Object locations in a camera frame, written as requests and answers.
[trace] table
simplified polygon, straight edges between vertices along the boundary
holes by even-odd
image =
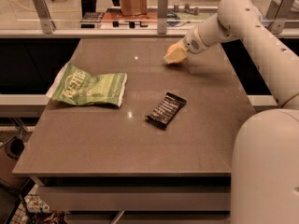
[[[220,45],[165,65],[177,41],[81,39],[73,65],[128,74],[121,107],[49,101],[13,173],[53,209],[229,212],[235,137],[255,111]],[[168,91],[187,104],[161,130],[146,115]]]

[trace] snack bag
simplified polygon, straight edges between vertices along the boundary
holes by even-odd
[[[56,76],[47,96],[71,105],[121,106],[127,74],[91,74],[67,63]]]

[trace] yellow sponge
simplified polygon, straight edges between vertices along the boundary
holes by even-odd
[[[180,40],[168,48],[167,54],[164,56],[164,60],[166,63],[181,63],[187,58],[187,50],[188,49]]]

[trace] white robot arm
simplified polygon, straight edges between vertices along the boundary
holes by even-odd
[[[240,38],[284,108],[261,112],[241,127],[232,163],[232,224],[299,221],[299,59],[260,22],[250,0],[221,0],[218,13],[169,48],[167,63]]]
[[[299,105],[299,58],[263,27],[261,13],[250,0],[221,0],[217,14],[188,31],[164,59],[167,63],[180,62],[187,57],[187,51],[201,53],[237,38],[243,42],[278,105]]]

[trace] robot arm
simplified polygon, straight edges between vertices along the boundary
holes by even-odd
[[[299,58],[261,24],[250,0],[221,0],[218,13],[193,27],[164,57],[179,63],[188,52],[201,53],[240,38],[278,105],[299,105]]]

